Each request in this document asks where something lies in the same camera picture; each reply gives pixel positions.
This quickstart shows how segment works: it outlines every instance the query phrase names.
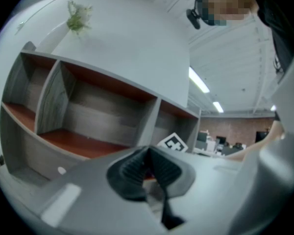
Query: gray bookshelf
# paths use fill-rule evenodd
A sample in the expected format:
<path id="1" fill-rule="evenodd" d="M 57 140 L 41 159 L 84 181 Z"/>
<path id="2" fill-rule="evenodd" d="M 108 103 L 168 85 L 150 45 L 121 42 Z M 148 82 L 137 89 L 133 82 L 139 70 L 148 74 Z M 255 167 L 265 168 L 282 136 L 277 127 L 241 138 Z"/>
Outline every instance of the gray bookshelf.
<path id="1" fill-rule="evenodd" d="M 5 84 L 0 138 L 8 171 L 52 180 L 87 159 L 156 145 L 176 132 L 191 152 L 198 114 L 106 70 L 35 51 L 28 42 Z"/>

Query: white cross symbol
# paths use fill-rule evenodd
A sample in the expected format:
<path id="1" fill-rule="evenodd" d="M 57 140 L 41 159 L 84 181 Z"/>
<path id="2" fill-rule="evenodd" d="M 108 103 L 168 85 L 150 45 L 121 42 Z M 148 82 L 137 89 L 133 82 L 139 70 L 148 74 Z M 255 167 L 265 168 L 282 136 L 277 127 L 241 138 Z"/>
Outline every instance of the white cross symbol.
<path id="1" fill-rule="evenodd" d="M 181 149 L 181 143 L 180 142 L 174 143 L 172 140 L 170 140 L 167 145 L 171 146 L 172 150 L 180 150 Z"/>

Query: black shirt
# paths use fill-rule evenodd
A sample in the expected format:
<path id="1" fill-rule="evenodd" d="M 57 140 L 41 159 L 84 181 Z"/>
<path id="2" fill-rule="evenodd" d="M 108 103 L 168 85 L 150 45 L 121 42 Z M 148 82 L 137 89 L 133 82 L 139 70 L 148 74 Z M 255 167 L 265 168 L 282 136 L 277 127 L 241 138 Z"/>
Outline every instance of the black shirt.
<path id="1" fill-rule="evenodd" d="M 294 31 L 276 0 L 256 0 L 258 17 L 271 28 L 273 44 L 281 69 L 286 72 L 294 57 Z M 275 113 L 275 120 L 280 120 Z"/>

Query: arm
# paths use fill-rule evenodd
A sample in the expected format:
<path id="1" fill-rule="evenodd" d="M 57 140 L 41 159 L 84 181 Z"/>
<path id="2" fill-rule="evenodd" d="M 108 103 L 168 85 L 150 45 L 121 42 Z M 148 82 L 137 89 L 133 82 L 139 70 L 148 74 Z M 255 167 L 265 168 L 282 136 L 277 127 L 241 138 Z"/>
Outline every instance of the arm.
<path id="1" fill-rule="evenodd" d="M 280 121 L 275 120 L 272 124 L 272 127 L 271 127 L 268 135 L 263 140 L 249 146 L 248 148 L 246 148 L 243 151 L 238 151 L 236 153 L 228 155 L 225 158 L 230 159 L 230 160 L 242 161 L 248 152 L 261 150 L 265 145 L 267 145 L 271 141 L 275 140 L 276 138 L 281 137 L 282 134 L 283 134 L 282 124 Z"/>

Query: headset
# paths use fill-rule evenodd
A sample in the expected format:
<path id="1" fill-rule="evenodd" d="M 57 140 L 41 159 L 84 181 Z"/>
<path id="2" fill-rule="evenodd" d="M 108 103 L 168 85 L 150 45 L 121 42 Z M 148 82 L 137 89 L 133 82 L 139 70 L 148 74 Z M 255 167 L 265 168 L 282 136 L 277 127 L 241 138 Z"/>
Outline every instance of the headset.
<path id="1" fill-rule="evenodd" d="M 208 8 L 203 7 L 203 0 L 195 0 L 194 8 L 187 9 L 186 16 L 195 29 L 200 29 L 200 18 L 209 26 L 226 25 L 226 20 L 215 20 L 214 15 L 208 13 Z"/>

